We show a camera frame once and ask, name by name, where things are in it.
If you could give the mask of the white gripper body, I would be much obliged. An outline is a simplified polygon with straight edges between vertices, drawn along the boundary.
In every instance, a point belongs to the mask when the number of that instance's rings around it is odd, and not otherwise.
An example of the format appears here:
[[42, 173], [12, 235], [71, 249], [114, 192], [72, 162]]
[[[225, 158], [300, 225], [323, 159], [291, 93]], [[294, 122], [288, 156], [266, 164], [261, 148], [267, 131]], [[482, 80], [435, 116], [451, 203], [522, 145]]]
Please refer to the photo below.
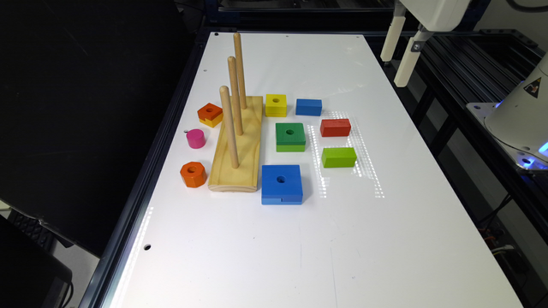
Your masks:
[[470, 0], [400, 0], [429, 32], [450, 32], [462, 21]]

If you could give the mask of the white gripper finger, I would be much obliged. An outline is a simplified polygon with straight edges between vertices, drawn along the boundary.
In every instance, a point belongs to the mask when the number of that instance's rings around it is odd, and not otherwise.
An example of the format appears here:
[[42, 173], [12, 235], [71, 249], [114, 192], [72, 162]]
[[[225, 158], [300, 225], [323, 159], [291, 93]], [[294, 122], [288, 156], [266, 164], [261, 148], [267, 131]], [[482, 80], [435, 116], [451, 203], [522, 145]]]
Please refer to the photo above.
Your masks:
[[409, 41], [402, 60], [394, 78], [396, 87], [405, 87], [414, 71], [415, 65], [418, 62], [421, 51], [426, 44], [426, 41], [433, 35], [427, 30], [419, 30]]
[[405, 20], [405, 16], [395, 16], [392, 19], [389, 30], [385, 37], [383, 48], [380, 53], [380, 59], [383, 62], [391, 61], [396, 50], [396, 45], [400, 38]]

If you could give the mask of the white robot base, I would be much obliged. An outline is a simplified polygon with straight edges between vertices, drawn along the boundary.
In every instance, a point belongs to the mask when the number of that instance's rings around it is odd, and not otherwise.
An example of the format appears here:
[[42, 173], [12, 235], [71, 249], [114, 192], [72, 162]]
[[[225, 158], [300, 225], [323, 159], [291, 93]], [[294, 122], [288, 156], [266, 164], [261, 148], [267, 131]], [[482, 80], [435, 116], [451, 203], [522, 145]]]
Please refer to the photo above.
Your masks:
[[467, 109], [525, 172], [547, 170], [547, 58], [498, 103], [469, 103]]

